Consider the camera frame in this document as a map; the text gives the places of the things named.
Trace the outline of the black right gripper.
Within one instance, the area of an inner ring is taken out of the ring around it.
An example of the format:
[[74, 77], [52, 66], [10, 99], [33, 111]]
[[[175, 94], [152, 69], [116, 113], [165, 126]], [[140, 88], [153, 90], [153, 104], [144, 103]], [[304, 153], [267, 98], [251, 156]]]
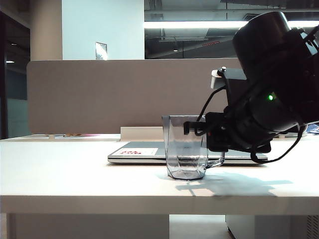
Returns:
[[257, 126], [251, 119], [244, 121], [227, 119], [223, 113], [209, 112], [205, 115], [206, 123], [212, 126], [207, 134], [206, 123], [199, 121], [186, 121], [183, 124], [183, 133], [188, 135], [194, 132], [196, 136], [207, 135], [207, 148], [216, 152], [227, 152], [237, 150], [250, 152], [254, 144], [257, 145], [256, 152], [270, 152], [271, 134]]

